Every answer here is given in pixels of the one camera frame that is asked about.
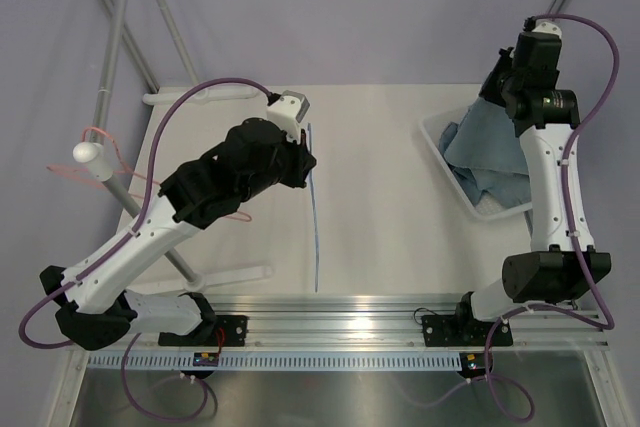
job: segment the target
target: white table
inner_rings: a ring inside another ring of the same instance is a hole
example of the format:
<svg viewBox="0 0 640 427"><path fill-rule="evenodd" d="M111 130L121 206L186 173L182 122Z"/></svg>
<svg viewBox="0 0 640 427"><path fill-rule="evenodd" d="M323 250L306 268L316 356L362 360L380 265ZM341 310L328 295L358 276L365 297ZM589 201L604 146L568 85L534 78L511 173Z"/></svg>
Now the white table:
<svg viewBox="0 0 640 427"><path fill-rule="evenodd" d="M313 126L313 171L322 294L463 293L488 285L510 254L529 249L522 215L473 219L419 132L435 113L470 104L477 85L274 87L307 95ZM265 99L185 104L165 129L156 179L224 140L247 117L264 117ZM146 172L151 139L168 105L153 108L138 172ZM133 179L130 191L143 192ZM315 257L309 189L275 186L244 204L243 223L221 219L178 246L198 271L269 265L267 280L215 288L229 294L314 291ZM121 226L130 220L125 213ZM136 282L176 279L162 258Z"/></svg>

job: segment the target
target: blue cloth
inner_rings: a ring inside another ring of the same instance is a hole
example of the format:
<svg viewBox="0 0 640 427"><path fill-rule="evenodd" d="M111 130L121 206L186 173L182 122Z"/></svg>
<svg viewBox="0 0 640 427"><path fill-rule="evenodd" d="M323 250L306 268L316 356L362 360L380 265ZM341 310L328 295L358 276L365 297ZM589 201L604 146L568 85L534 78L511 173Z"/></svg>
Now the blue cloth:
<svg viewBox="0 0 640 427"><path fill-rule="evenodd" d="M504 108L478 98L459 125L447 126L438 149L473 205L483 192L505 208L531 202L527 161Z"/></svg>

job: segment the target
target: plastic bin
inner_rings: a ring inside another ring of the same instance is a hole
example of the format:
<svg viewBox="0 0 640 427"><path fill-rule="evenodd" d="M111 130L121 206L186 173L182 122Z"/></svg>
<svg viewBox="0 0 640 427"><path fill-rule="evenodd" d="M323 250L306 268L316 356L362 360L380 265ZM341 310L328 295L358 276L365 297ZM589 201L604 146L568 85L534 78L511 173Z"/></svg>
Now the plastic bin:
<svg viewBox="0 0 640 427"><path fill-rule="evenodd" d="M460 184L453 175L453 172L451 172L449 165L438 150L438 142L440 141L442 132L444 132L444 129L449 125L449 123L459 123L467 113L467 110L468 107L462 107L460 109L442 112L440 114L427 117L422 122L420 122L420 130L422 131L422 134L427 141L427 145L433 152L433 155L436 156L436 159L438 159L438 163L444 170L447 178L451 181L454 190L462 199L462 203L469 210L471 215L473 215L476 219L483 221L504 219L506 217L521 214L523 212L526 212L527 210L531 210L531 202L527 202L526 204L521 204L510 209L505 209L495 198L493 198L493 196L486 192L482 194L478 205L474 207L469 201L467 194L465 194L464 190L462 190L462 187L460 187Z"/></svg>

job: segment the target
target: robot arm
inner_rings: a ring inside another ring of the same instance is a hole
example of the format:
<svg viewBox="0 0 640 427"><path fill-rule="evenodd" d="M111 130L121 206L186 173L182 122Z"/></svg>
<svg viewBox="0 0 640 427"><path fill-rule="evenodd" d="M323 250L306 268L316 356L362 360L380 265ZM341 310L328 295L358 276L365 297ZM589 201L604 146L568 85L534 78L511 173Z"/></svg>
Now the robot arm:
<svg viewBox="0 0 640 427"><path fill-rule="evenodd" d="M224 142L178 167L161 184L135 235L81 282L76 277L131 232L137 219L77 265L45 269L40 279L47 293L76 284L56 298L61 332L87 350L127 333L171 333L195 341L210 337L216 315L201 295L141 295L126 288L169 249L271 185L305 187L316 165L299 125L307 109L303 96L285 92L267 110L271 120L245 120Z"/></svg>
<svg viewBox="0 0 640 427"><path fill-rule="evenodd" d="M577 143L568 163L568 187L576 219L571 229L564 206L561 170L564 147L580 124L578 104L570 90L557 90L560 28L527 21L515 50L500 51L480 96L505 108L527 160L533 206L531 252L508 257L502 278L473 293L478 320L494 320L514 303L575 300L588 290L571 242L578 236L596 282L611 270L609 254L596 252L582 206Z"/></svg>

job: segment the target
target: black mounting bracket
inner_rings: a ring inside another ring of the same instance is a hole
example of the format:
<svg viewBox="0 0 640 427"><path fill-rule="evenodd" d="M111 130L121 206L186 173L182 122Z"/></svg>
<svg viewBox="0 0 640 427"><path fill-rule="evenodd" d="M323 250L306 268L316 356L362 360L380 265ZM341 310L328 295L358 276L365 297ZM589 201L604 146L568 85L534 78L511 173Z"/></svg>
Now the black mounting bracket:
<svg viewBox="0 0 640 427"><path fill-rule="evenodd" d="M427 314L422 318L422 335L426 347L484 347L494 322L481 322L472 317L471 292L457 304L453 315ZM496 347L513 345L511 326L504 324L491 340Z"/></svg>
<svg viewBox="0 0 640 427"><path fill-rule="evenodd" d="M224 331L224 347L244 347L247 337L249 318L246 315L218 315L212 334L204 340L162 333L158 338L161 347L218 347L215 333L219 329Z"/></svg>

